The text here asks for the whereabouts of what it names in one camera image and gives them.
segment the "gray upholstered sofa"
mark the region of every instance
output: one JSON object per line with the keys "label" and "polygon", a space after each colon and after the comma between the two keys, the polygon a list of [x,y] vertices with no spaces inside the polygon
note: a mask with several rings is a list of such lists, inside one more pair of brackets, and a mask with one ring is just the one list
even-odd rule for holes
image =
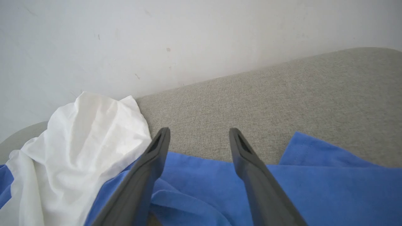
{"label": "gray upholstered sofa", "polygon": [[[402,52],[354,48],[293,60],[137,99],[152,135],[168,126],[170,150],[231,161],[239,128],[265,163],[278,163],[295,131],[383,166],[402,166]],[[46,129],[0,144],[0,163]]]}

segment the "white wall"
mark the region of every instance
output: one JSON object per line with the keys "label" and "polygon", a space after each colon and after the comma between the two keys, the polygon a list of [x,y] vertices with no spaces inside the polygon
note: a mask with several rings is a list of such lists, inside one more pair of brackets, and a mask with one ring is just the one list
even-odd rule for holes
{"label": "white wall", "polygon": [[0,141],[83,91],[134,97],[350,47],[402,50],[401,0],[0,0]]}

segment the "crumpled white fabric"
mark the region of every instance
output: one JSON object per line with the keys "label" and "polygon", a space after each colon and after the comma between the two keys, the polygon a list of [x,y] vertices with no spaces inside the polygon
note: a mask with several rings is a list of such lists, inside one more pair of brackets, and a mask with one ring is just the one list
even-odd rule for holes
{"label": "crumpled white fabric", "polygon": [[51,116],[47,130],[14,150],[1,225],[83,225],[100,187],[151,142],[136,101],[88,92]]}

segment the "blue cloth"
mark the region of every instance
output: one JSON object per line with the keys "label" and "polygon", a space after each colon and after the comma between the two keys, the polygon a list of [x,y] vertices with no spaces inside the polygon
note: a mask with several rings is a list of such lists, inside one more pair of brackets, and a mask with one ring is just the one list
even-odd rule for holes
{"label": "blue cloth", "polygon": [[[86,219],[90,225],[131,164],[100,189]],[[296,132],[280,165],[269,170],[311,225],[402,225],[402,169],[364,161]],[[12,182],[0,168],[0,204]],[[165,225],[252,225],[243,181],[232,163],[168,153],[155,182],[150,210]]]}
{"label": "blue cloth", "polygon": [[0,165],[0,209],[11,198],[11,183],[14,177],[6,165]]}

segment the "wall stain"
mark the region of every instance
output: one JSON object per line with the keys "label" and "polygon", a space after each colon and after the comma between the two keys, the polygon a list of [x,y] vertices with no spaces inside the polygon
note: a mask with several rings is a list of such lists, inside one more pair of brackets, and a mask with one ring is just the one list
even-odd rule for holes
{"label": "wall stain", "polygon": [[26,6],[23,5],[23,7],[24,7],[24,9],[25,9],[26,11],[28,11],[32,16],[38,16],[38,15],[36,15],[34,12],[32,12],[31,10],[29,10]]}
{"label": "wall stain", "polygon": [[147,9],[144,9],[145,14],[147,14],[149,17],[152,17],[152,14],[150,12],[148,12]]}
{"label": "wall stain", "polygon": [[78,98],[77,95],[75,95],[73,91],[70,90],[70,93],[71,93],[75,98]]}

